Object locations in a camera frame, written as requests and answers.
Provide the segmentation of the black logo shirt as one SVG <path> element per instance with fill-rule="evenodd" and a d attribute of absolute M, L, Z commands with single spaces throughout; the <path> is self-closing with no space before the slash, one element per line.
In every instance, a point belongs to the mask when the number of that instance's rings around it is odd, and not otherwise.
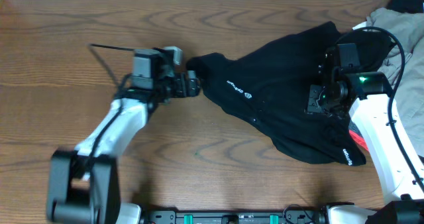
<path fill-rule="evenodd" d="M 309 164 L 361 166 L 366 158 L 349 134 L 349 117 L 306 112 L 326 51 L 340 43 L 357 46 L 367 72 L 378 70 L 393 48 L 383 33 L 343 36 L 327 22 L 269 42 L 238 60 L 211 53 L 189 59 L 186 67 L 197 74 L 208 99 L 270 137 L 280 152 Z"/>

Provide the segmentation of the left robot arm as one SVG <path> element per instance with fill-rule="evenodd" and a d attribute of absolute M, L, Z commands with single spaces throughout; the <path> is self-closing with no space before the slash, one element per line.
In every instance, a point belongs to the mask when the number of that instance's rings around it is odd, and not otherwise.
<path fill-rule="evenodd" d="M 130 49 L 132 71 L 118 80 L 110 110 L 73 150 L 58 149 L 50 160 L 46 217 L 54 223 L 143 223 L 142 209 L 124 203 L 118 159 L 159 104 L 195 97 L 194 71 L 178 72 L 183 52 L 176 46 Z"/>

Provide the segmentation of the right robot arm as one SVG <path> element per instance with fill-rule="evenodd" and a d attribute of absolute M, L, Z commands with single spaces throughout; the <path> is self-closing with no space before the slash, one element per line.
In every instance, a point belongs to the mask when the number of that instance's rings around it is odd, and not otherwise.
<path fill-rule="evenodd" d="M 310 87 L 306 112 L 350 117 L 378 173 L 385 206 L 377 211 L 351 203 L 326 205 L 318 223 L 422 223 L 423 163 L 402 123 L 394 90 L 381 72 L 360 72 L 356 45 L 325 52 L 321 83 Z"/>

